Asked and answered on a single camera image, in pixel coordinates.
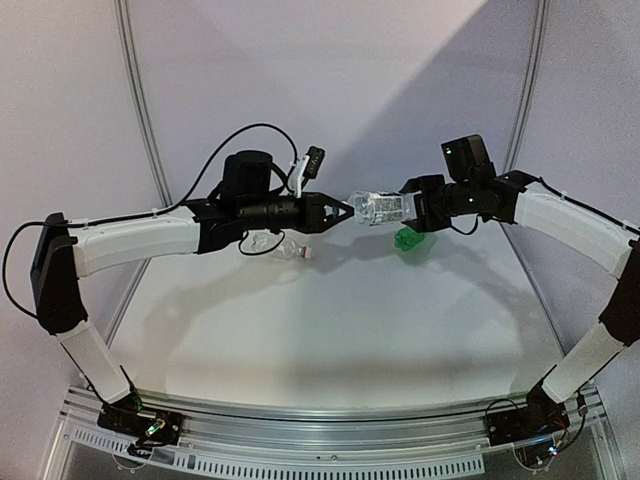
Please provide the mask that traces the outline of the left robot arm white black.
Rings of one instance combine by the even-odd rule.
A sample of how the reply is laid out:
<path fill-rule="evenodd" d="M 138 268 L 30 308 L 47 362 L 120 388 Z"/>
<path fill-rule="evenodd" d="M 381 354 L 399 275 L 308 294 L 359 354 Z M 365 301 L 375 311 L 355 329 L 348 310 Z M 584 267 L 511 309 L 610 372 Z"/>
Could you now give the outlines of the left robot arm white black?
<path fill-rule="evenodd" d="M 60 213 L 47 217 L 30 272 L 36 318 L 57 338 L 97 397 L 110 405 L 111 419 L 126 433 L 141 433 L 149 415 L 134 401 L 134 386 L 89 322 L 79 280 L 148 258 L 219 251 L 253 230 L 323 233 L 354 215 L 344 202 L 304 192 L 305 181 L 316 176 L 323 158 L 323 150 L 310 148 L 294 162 L 284 187 L 272 189 L 270 177 L 278 170 L 272 156 L 240 151 L 225 160 L 222 179 L 208 197 L 175 209 L 79 225 Z"/>

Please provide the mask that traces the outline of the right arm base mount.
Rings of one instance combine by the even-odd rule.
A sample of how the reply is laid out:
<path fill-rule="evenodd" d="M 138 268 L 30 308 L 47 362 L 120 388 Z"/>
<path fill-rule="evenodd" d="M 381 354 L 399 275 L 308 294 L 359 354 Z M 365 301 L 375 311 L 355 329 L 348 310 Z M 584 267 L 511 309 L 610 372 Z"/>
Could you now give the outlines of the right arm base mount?
<path fill-rule="evenodd" d="M 535 419 L 529 406 L 519 407 L 513 400 L 492 401 L 484 411 L 483 424 L 491 446 L 513 444 L 513 455 L 525 470 L 536 473 L 548 468 L 553 460 L 580 438 L 586 424 L 588 407 L 585 396 L 576 396 L 580 425 L 573 435 L 569 414 L 564 406 L 546 419 Z"/>

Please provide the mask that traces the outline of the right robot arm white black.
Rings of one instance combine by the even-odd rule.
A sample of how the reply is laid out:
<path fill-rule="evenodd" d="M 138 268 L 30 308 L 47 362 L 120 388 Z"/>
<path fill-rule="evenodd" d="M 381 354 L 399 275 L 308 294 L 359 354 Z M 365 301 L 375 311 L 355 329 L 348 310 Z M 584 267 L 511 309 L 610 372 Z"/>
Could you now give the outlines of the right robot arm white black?
<path fill-rule="evenodd" d="M 639 228 L 621 221 L 542 177 L 521 170 L 500 173 L 483 138 L 471 135 L 440 147 L 447 172 L 413 177 L 401 191 L 412 211 L 405 225 L 417 232 L 452 228 L 457 217 L 473 216 L 531 233 L 550 252 L 536 260 L 525 255 L 536 280 L 543 267 L 556 269 L 561 292 L 578 283 L 570 279 L 585 264 L 607 281 L 599 298 L 603 310 L 593 326 L 575 339 L 562 359 L 531 388 L 517 427 L 537 436 L 552 424 L 566 400 L 596 377 L 619 354 L 639 342 Z"/>

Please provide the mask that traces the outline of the clear labelled water bottle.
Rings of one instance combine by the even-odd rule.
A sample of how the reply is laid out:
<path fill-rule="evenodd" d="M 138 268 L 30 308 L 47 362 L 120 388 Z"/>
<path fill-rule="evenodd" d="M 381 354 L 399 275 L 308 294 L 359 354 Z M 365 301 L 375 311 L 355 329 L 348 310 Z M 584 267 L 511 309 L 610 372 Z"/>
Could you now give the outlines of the clear labelled water bottle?
<path fill-rule="evenodd" d="M 413 194 L 356 191 L 347 203 L 354 210 L 355 221 L 365 226 L 404 223 L 417 218 Z"/>

